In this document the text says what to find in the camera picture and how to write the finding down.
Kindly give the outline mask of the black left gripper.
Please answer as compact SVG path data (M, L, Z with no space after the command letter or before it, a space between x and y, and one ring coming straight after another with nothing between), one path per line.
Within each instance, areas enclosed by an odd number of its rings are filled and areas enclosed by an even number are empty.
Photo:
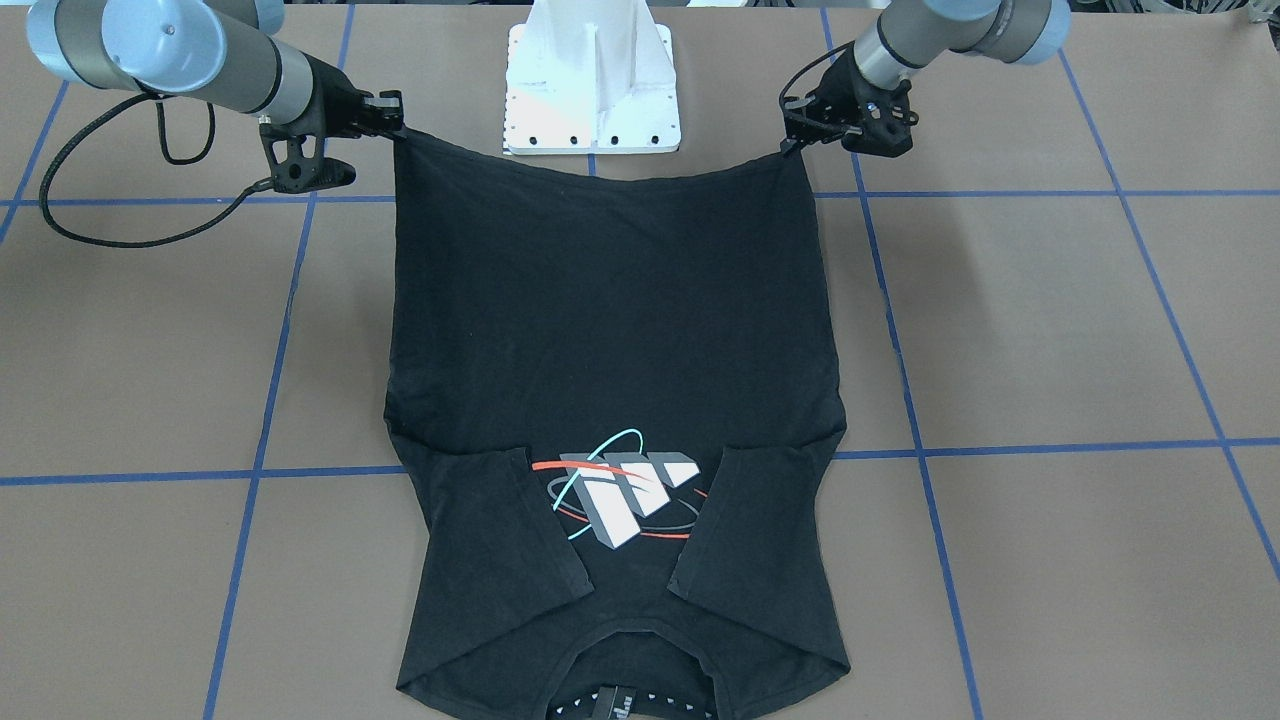
M910 79L888 88L872 83L855 63L851 45L840 47L819 85L803 96L780 95L787 135L780 152L788 158L813 143L840 145L849 152L900 158L913 149L913 128L919 115L911 109Z

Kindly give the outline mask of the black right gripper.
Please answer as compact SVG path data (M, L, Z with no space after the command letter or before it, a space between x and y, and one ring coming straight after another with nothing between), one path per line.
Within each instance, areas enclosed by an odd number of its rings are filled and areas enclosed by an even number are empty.
M374 96L356 88L349 78L335 67L307 55L312 73L312 92L307 106L294 120L296 136L317 138L360 138L376 136L403 138L403 97L398 90L381 91Z

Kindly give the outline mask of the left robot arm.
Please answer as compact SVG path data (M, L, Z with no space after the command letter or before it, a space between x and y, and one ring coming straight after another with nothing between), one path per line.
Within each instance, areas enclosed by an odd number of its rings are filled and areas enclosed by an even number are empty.
M854 41L803 67L780 91L783 155L818 143L900 158L919 117L911 78L945 53L1036 65L1069 36L1066 1L892 1Z

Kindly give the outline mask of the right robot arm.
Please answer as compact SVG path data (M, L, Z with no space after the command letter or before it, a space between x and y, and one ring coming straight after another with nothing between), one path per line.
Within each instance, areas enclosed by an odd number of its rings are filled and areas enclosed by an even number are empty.
M356 88L278 38L282 1L32 1L31 51L95 88L192 97L256 117L271 138L360 138L402 129L396 91Z

